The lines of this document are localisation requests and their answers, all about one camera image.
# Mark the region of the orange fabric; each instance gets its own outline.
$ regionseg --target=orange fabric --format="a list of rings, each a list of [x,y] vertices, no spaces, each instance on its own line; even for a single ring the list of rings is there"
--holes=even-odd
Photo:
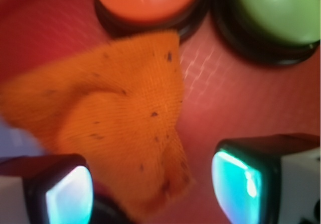
[[[149,33],[54,62],[0,87],[0,111],[53,153],[79,153],[135,221],[191,182],[175,130],[179,37]]]

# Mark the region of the pink surface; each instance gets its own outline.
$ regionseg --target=pink surface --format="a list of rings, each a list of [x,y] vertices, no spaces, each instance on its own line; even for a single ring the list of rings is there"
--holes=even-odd
[[[92,0],[0,0],[0,80],[110,41]],[[149,223],[227,223],[211,160],[223,138],[320,132],[320,50],[302,64],[268,68],[235,55],[208,15],[181,46],[185,99],[178,122],[195,185]]]

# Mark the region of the cyan light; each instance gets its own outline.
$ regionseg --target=cyan light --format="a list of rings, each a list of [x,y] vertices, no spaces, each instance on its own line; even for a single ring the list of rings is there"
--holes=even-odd
[[[89,170],[77,166],[46,193],[51,224],[89,223],[93,207],[93,185]]]
[[[261,173],[225,150],[212,161],[214,191],[231,223],[259,223]]]

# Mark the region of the dark speck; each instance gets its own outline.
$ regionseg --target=dark speck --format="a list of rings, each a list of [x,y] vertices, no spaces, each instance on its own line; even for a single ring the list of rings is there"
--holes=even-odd
[[[171,52],[168,52],[168,54],[167,54],[167,61],[172,62],[172,53]]]

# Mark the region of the green button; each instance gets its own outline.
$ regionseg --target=green button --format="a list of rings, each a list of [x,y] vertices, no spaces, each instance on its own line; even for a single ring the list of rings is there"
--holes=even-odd
[[[239,0],[251,20],[291,45],[320,40],[320,0]]]

